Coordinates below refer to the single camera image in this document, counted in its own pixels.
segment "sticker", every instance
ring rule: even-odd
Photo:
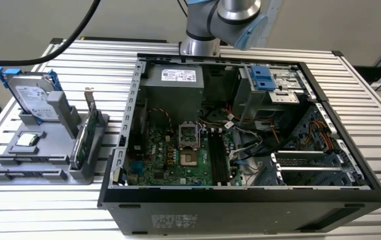
[[[196,70],[164,69],[162,81],[196,82]]]
[[[229,129],[230,127],[233,127],[234,123],[232,121],[229,121],[224,126],[226,129]]]
[[[194,228],[197,214],[154,214],[152,215],[153,228],[156,229],[186,229]]]
[[[45,121],[57,121],[54,108],[46,103],[46,92],[37,86],[16,86],[16,89],[32,115]]]
[[[229,120],[233,120],[233,118],[234,118],[234,115],[233,115],[233,114],[229,114],[229,115],[228,115],[228,119],[229,119]]]

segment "black computer chassis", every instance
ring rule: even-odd
[[[302,71],[317,101],[322,104],[337,128],[370,190],[313,189],[109,189],[113,157],[109,158],[98,208],[110,212],[125,235],[168,234],[271,234],[285,232],[327,232],[381,208],[381,183],[349,136],[327,97],[303,62],[271,61],[218,57],[138,54],[138,60],[168,64],[181,58],[184,64],[204,64],[205,60],[232,66],[250,64],[297,65]],[[153,218],[190,218],[188,227],[154,226]]]

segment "hard drive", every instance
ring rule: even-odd
[[[40,122],[58,122],[53,107],[46,103],[50,91],[62,91],[54,71],[48,73],[21,71],[10,68],[2,71],[0,80],[9,89],[25,114],[32,114]]]

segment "open computer tower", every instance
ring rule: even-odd
[[[326,232],[381,184],[305,63],[140,54],[98,207],[125,235]]]

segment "slotted metal table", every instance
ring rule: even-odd
[[[44,55],[57,49],[49,45]],[[108,211],[97,210],[106,157],[118,141],[121,120],[133,74],[136,54],[177,54],[170,43],[76,41],[54,60],[34,66],[50,69],[60,81],[70,104],[85,112],[84,89],[94,89],[97,107],[110,115],[106,134],[90,185],[0,186],[0,238],[29,239],[122,239]],[[306,62],[334,110],[381,181],[381,98],[377,96],[345,57],[330,51],[253,48],[238,51],[221,48],[228,58]],[[0,154],[21,124],[18,105],[12,99],[0,115]],[[156,239],[381,239],[381,209],[329,233],[278,235],[153,236]]]

